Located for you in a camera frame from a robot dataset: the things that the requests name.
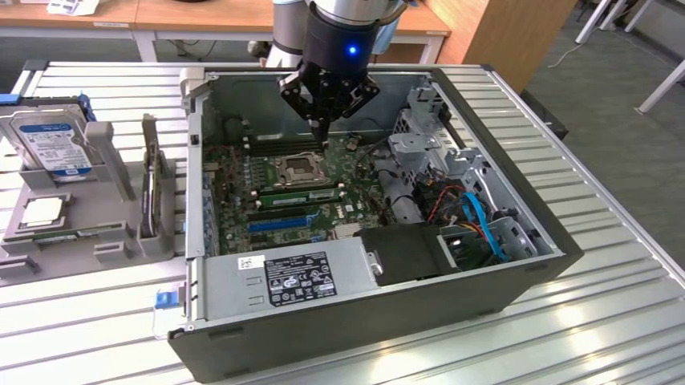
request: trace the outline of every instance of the green ram module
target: green ram module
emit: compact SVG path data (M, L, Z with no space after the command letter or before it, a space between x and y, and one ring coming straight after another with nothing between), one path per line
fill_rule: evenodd
M302 192L285 192L283 194L259 197L265 209L281 209L297 205L322 205L341 200L342 188L326 188Z

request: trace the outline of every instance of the hard drive label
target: hard drive label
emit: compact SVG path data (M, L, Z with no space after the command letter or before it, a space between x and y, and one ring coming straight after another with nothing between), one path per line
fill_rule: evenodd
M64 176L90 172L88 155L74 143L79 138L70 124L24 125L19 130L47 171Z

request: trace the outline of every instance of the motherboard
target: motherboard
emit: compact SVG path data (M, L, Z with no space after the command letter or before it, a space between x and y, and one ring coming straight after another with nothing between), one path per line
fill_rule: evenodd
M351 237L394 223L373 144L333 137L326 153L297 143L203 149L206 250L243 253Z

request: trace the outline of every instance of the aluminum workbench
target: aluminum workbench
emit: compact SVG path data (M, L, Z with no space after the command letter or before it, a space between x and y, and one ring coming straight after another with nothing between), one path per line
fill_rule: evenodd
M233 64L205 67L229 67ZM15 91L83 91L99 120L115 125L126 161L143 156L138 120L163 120L159 140L177 162L178 258L0 289L0 383L193 383L153 334L159 288L186 274L186 119L179 72L187 63L51 63L27 71ZM544 122L493 72L445 67L585 256L557 280L533 287L500 314L245 375L222 384L684 383L684 274ZM0 147L0 229L20 178Z

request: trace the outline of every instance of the power supply label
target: power supply label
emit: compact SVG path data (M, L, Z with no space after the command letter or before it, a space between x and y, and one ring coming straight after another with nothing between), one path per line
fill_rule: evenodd
M325 252L265 261L269 301L274 306L337 295Z

